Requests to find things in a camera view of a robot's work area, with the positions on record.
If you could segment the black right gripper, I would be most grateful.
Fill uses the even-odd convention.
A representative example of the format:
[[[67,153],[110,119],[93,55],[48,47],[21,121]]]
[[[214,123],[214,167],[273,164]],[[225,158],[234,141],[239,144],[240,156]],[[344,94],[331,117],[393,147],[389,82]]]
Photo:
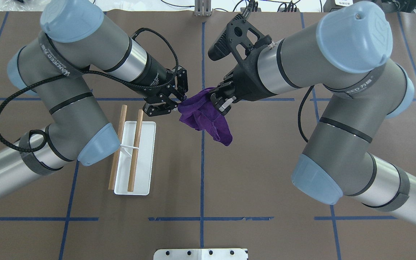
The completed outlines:
[[[210,90],[209,99],[213,107],[223,116],[231,110],[231,104],[244,99],[257,101],[276,96],[260,79],[258,60],[261,51],[251,51],[242,59],[238,53],[233,53],[237,65],[220,82]]]

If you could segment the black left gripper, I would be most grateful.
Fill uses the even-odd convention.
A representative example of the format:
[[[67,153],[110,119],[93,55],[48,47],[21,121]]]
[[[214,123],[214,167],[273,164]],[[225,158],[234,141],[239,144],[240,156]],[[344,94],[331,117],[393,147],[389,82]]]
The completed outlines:
[[[173,73],[172,70],[164,68],[155,58],[148,55],[143,72],[135,79],[135,85],[142,86],[142,88],[136,88],[135,91],[144,98],[146,103],[143,111],[149,117],[170,114],[172,110],[178,107],[178,102],[168,97],[160,97],[160,91],[163,90],[163,87],[155,88],[155,86],[173,79]],[[178,67],[175,77],[175,96],[179,101],[184,101],[187,99],[186,94],[189,90],[187,70]]]

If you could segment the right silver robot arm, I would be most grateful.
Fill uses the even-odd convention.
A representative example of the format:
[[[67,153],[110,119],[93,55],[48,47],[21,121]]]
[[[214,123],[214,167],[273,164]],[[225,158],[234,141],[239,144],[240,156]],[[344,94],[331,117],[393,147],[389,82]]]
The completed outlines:
[[[323,84],[332,98],[299,156],[294,186],[329,205],[351,196],[416,225],[416,177],[368,152],[383,120],[406,110],[415,92],[390,58],[392,32],[383,10],[360,1],[274,42],[248,22],[254,3],[227,23],[208,51],[213,61],[229,54],[237,61],[210,91],[213,107],[226,115],[241,100]]]

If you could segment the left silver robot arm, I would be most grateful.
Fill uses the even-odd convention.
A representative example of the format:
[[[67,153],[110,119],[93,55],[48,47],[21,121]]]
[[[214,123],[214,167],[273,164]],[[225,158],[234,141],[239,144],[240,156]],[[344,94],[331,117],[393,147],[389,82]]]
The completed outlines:
[[[0,141],[0,198],[71,161],[89,166],[119,150],[121,141],[94,94],[86,74],[107,77],[145,100],[148,116],[169,114],[188,92],[187,72],[179,64],[164,68],[88,0],[52,0],[40,18],[37,39],[23,47],[7,65],[7,75],[19,91],[37,95],[53,123],[30,130],[16,142]]]

